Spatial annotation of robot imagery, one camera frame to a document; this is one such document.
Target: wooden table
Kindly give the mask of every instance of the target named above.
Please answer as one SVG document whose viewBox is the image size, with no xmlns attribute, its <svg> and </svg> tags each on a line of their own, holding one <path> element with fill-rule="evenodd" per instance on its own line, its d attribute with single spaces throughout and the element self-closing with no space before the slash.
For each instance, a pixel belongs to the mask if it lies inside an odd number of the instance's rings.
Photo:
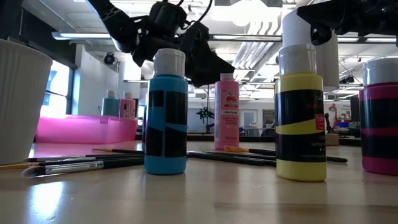
<svg viewBox="0 0 398 224">
<path fill-rule="evenodd" d="M 273 143 L 242 143 L 273 149 Z M 189 142 L 210 151 L 212 142 Z M 38 144 L 31 156 L 86 154 L 87 145 Z M 125 142 L 103 147 L 140 147 Z M 273 167 L 189 159 L 182 175 L 142 166 L 23 179 L 0 171 L 0 223 L 397 223 L 398 177 L 369 174 L 358 147 L 328 147 L 326 182 L 282 179 Z"/>
</svg>

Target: acrylic paint bottle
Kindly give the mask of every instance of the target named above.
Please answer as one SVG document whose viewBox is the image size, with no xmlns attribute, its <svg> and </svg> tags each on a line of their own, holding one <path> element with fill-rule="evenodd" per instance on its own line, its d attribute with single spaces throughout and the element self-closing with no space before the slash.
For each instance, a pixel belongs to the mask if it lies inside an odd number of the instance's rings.
<svg viewBox="0 0 398 224">
<path fill-rule="evenodd" d="M 239 146 L 239 83 L 233 73 L 222 73 L 216 82 L 215 149 Z"/>
<path fill-rule="evenodd" d="M 322 77 L 315 47 L 297 44 L 279 51 L 281 77 L 275 83 L 277 174 L 307 182 L 326 179 Z"/>
<path fill-rule="evenodd" d="M 363 65 L 359 92 L 363 169 L 398 175 L 398 58 Z"/>
<path fill-rule="evenodd" d="M 119 116 L 119 100 L 114 90 L 108 90 L 106 98 L 103 98 L 101 115 Z"/>
<path fill-rule="evenodd" d="M 132 99 L 131 92 L 124 92 L 124 99 L 120 100 L 120 118 L 136 118 L 136 101 Z"/>
<path fill-rule="evenodd" d="M 187 163 L 185 54 L 159 49 L 154 71 L 149 82 L 144 167 L 149 174 L 181 174 Z"/>
</svg>

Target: robotic manipulator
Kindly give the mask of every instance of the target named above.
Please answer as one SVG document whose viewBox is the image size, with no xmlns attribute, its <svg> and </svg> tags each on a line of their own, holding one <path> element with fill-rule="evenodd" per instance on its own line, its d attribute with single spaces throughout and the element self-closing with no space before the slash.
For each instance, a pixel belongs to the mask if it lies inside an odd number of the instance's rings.
<svg viewBox="0 0 398 224">
<path fill-rule="evenodd" d="M 297 15 L 311 24 L 313 45 L 331 39 L 331 32 L 398 35 L 398 0 L 331 0 L 297 9 Z"/>
<path fill-rule="evenodd" d="M 187 13 L 167 1 L 157 2 L 149 15 L 129 17 L 109 0 L 88 0 L 108 30 L 116 48 L 132 55 L 133 61 L 142 66 L 145 60 L 153 60 L 159 49 L 178 49 L 185 53 L 185 76 L 195 86 L 208 85 L 220 80 L 220 73 L 233 73 L 234 67 L 210 50 L 209 29 L 200 21 L 187 21 Z M 177 30 L 186 30 L 177 34 Z"/>
</svg>

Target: white cup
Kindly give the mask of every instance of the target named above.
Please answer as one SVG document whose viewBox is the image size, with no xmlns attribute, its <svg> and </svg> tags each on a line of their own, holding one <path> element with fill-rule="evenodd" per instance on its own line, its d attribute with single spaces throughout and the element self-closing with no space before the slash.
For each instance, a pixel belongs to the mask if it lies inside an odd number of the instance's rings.
<svg viewBox="0 0 398 224">
<path fill-rule="evenodd" d="M 51 65 L 47 55 L 0 39 L 0 164 L 27 159 Z"/>
</svg>

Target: pink bin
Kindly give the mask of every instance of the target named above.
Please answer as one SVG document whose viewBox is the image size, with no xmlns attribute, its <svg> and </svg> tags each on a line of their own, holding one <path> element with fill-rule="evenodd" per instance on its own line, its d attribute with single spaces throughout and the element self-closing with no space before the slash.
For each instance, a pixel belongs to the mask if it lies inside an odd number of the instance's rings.
<svg viewBox="0 0 398 224">
<path fill-rule="evenodd" d="M 133 141 L 137 121 L 114 116 L 41 116 L 36 131 L 37 143 L 111 144 Z"/>
</svg>

